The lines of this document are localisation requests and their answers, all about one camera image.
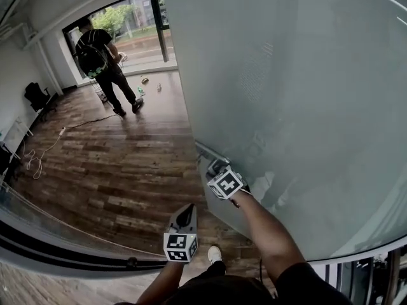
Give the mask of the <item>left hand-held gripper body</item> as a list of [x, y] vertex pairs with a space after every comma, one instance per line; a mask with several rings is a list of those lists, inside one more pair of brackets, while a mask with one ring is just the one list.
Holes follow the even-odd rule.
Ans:
[[198, 249], [197, 234], [170, 227], [163, 236], [163, 250], [170, 262], [191, 262]]

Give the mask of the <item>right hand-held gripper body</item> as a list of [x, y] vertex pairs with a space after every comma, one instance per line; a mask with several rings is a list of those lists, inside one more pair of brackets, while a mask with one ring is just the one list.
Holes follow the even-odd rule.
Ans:
[[244, 183], [240, 174], [230, 165], [224, 167], [212, 180], [207, 183], [211, 191], [219, 199], [227, 200], [243, 188]]

